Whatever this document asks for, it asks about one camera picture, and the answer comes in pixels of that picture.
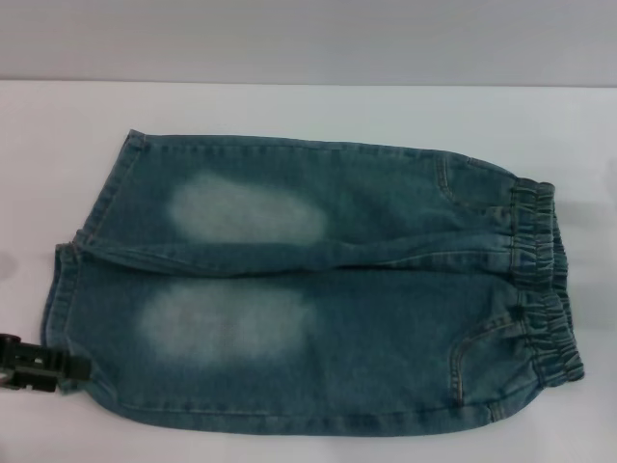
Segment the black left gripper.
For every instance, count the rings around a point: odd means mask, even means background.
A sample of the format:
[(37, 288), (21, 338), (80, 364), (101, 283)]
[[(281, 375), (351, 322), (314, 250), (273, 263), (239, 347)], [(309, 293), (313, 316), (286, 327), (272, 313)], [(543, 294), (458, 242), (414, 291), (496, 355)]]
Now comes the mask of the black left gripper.
[(65, 350), (21, 343), (2, 334), (0, 339), (1, 388), (54, 392), (64, 380), (88, 381), (91, 361)]

